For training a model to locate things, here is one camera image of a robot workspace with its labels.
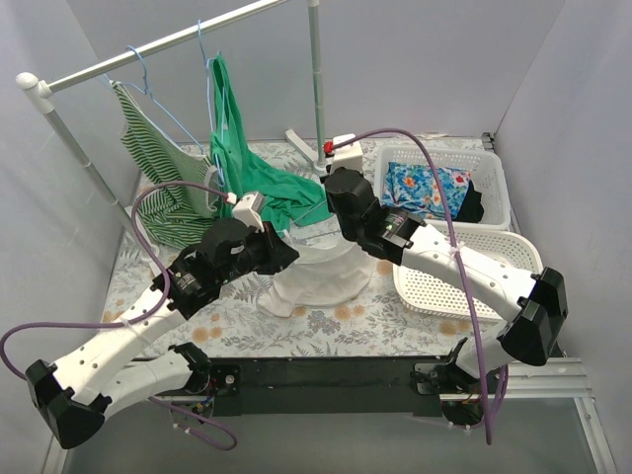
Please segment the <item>white tank top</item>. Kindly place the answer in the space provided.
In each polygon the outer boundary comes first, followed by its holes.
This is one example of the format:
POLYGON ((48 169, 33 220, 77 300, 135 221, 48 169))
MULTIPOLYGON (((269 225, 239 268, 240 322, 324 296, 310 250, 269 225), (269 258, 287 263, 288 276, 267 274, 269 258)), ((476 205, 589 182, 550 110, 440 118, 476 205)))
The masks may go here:
POLYGON ((258 298, 257 308, 268 316, 287 318, 299 306, 340 305, 358 296, 371 280, 374 259, 339 231, 308 239, 285 235, 283 241, 299 258, 276 274, 258 298))

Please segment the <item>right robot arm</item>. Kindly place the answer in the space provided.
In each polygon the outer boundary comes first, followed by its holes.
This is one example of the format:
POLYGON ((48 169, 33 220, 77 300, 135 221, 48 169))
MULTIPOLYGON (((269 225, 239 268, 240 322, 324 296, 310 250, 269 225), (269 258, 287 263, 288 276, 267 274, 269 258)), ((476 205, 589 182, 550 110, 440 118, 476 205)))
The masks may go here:
POLYGON ((323 184, 345 239, 371 257, 461 289, 503 318, 497 327, 459 341, 437 368, 438 382, 465 393, 514 360, 546 364, 568 315, 559 272, 544 268, 536 274, 451 245, 420 216, 381 204, 358 171, 340 168, 323 184))

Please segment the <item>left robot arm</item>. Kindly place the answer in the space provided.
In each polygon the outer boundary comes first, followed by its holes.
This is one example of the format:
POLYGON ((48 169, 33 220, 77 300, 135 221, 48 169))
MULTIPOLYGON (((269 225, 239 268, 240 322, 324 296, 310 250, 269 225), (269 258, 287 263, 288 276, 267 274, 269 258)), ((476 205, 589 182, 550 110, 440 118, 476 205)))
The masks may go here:
POLYGON ((224 284, 250 273, 274 275, 298 257, 270 223, 257 229, 224 218, 185 248, 165 275, 153 279, 120 315, 120 326, 100 331, 54 362, 33 362, 26 370, 31 398, 60 446, 82 444, 107 418, 151 396, 206 392, 212 364, 193 343, 148 362, 131 361, 215 301, 224 284))

